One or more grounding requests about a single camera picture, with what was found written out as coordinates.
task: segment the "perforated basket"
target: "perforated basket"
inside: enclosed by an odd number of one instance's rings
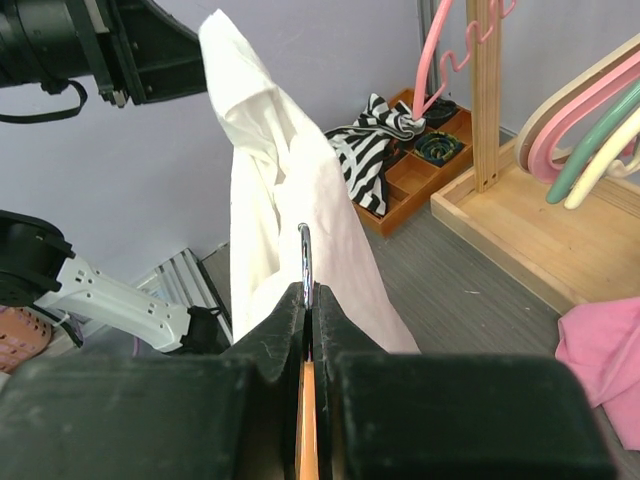
[[[9,373],[51,341],[51,325],[22,309],[0,307],[0,372]]]

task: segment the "pink wavy hanger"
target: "pink wavy hanger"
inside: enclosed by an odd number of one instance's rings
[[[440,95],[446,90],[448,84],[448,73],[447,73],[447,60],[450,60],[451,68],[454,72],[459,72],[462,70],[465,65],[471,59],[471,48],[473,42],[473,31],[475,30],[476,42],[479,44],[484,43],[487,38],[493,33],[495,25],[497,23],[497,4],[500,2],[500,18],[505,18],[507,15],[511,13],[511,11],[516,6],[516,0],[511,0],[511,6],[508,10],[504,9],[504,0],[491,0],[489,4],[489,14],[491,17],[490,26],[485,32],[484,35],[481,35],[480,24],[474,20],[467,26],[466,30],[466,44],[467,44],[467,56],[464,57],[462,62],[458,64],[456,59],[456,54],[453,53],[452,50],[448,50],[445,52],[440,58],[440,74],[442,75],[442,85],[436,93],[434,93],[427,103],[424,103],[426,89],[427,89],[427,75],[429,73],[429,66],[431,65],[431,58],[436,51],[436,45],[438,44],[438,39],[440,38],[440,34],[442,33],[442,28],[444,27],[444,22],[449,15],[449,10],[451,9],[451,5],[453,4],[453,0],[442,0],[438,10],[436,11],[435,16],[433,17],[433,22],[431,24],[431,28],[429,29],[429,34],[427,35],[427,40],[424,44],[424,49],[422,50],[422,55],[420,56],[420,63],[418,64],[418,73],[416,74],[416,87],[413,94],[413,118],[415,120],[422,117],[424,112],[426,112],[433,102],[435,102]]]
[[[543,183],[553,183],[563,165],[553,162],[553,152],[562,136],[609,98],[640,78],[640,52],[591,85],[565,105],[536,137],[528,157],[529,172]]]

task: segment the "white wall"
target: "white wall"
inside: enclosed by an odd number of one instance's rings
[[[519,0],[503,21],[502,125],[519,131],[545,99],[636,35],[638,19],[637,0]],[[441,52],[453,49],[462,58],[466,24],[465,2],[457,0]],[[469,69],[450,79],[452,98],[470,106]],[[569,132],[565,143],[579,139],[594,118]]]
[[[197,29],[222,8],[273,78],[320,125],[351,122],[371,92],[413,84],[419,55],[415,1],[160,0]],[[118,110],[97,96],[80,117],[0,124],[0,208],[39,216],[76,251],[125,281],[185,247],[203,257],[229,238],[231,146],[205,94]],[[0,110],[68,107],[39,87],[0,90]]]

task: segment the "black and white striped fabric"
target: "black and white striped fabric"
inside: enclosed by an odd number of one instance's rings
[[[405,103],[389,108],[382,97],[373,93],[353,125],[325,132],[340,159],[349,198],[376,215],[387,213],[384,149],[392,138],[411,140],[425,126],[424,118],[413,120]]]

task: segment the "pink cloth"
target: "pink cloth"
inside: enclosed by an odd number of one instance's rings
[[[602,405],[627,450],[640,450],[640,297],[579,305],[560,319],[556,358]]]

